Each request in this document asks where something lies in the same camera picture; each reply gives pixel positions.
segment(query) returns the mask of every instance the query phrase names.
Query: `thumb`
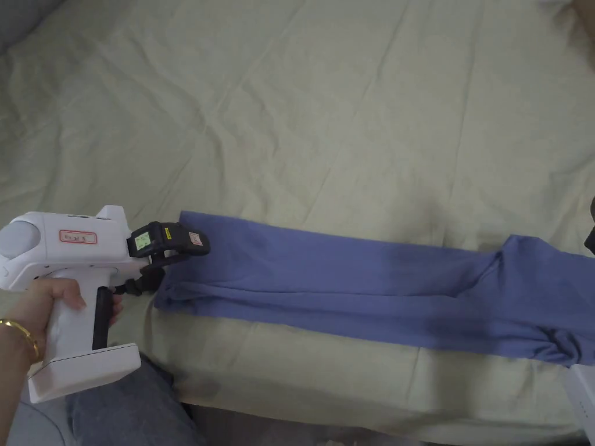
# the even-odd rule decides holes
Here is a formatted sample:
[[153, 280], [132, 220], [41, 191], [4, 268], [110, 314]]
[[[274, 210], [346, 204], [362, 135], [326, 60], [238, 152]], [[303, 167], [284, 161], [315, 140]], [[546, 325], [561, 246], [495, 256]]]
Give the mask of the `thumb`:
[[45, 294], [53, 299], [62, 299], [72, 309], [80, 310], [87, 306], [83, 297], [80, 295], [79, 283], [74, 279], [38, 279], [34, 284], [35, 293]]

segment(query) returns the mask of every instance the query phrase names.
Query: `person's arm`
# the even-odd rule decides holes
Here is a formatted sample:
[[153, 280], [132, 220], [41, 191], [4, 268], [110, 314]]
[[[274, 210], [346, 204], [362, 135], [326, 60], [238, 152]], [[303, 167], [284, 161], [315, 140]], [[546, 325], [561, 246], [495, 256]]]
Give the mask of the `person's arm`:
[[0, 444], [5, 444], [17, 409], [27, 371], [31, 365], [32, 347], [17, 329], [0, 325]]
[[[15, 327], [0, 324], [0, 445], [6, 444], [25, 377], [35, 360], [45, 354], [46, 327], [55, 299], [73, 309], [85, 307], [79, 284], [72, 279], [38, 279], [3, 319], [19, 323], [37, 341], [39, 358], [32, 344]], [[114, 317], [122, 311], [122, 298], [114, 296]]]

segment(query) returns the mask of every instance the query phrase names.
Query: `bed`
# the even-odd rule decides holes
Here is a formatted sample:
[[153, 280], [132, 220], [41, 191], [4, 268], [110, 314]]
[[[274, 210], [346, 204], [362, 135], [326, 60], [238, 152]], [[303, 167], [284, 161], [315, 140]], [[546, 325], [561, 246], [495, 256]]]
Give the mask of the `bed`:
[[[559, 4], [514, 0], [68, 0], [0, 58], [0, 225], [115, 204], [131, 227], [185, 209], [476, 250], [527, 234], [587, 255], [595, 73], [575, 26]], [[132, 296], [111, 339], [192, 404], [450, 444], [580, 432], [564, 368], [532, 360]]]

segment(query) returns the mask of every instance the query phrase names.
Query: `blue jeans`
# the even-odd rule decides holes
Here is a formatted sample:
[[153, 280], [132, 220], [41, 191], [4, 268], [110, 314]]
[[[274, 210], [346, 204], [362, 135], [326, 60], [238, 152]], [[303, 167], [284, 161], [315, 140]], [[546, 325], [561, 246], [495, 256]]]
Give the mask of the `blue jeans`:
[[121, 380], [67, 396], [75, 440], [80, 446], [205, 446], [172, 385], [169, 373], [142, 356], [140, 368]]

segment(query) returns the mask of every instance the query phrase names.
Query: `cable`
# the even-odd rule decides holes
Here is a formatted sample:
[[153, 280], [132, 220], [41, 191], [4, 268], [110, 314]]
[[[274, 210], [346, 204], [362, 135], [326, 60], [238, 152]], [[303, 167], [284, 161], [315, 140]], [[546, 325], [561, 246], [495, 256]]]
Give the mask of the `cable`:
[[66, 446], [66, 440], [64, 439], [64, 434], [62, 433], [62, 430], [60, 430], [60, 428], [58, 427], [58, 425], [56, 424], [56, 422], [54, 420], [52, 420], [48, 415], [44, 414], [37, 407], [35, 407], [29, 403], [25, 403], [25, 401], [19, 401], [18, 403], [24, 405], [25, 407], [33, 409], [35, 412], [41, 414], [47, 421], [49, 421], [56, 428], [58, 433], [60, 434], [60, 438], [62, 438], [62, 445]]

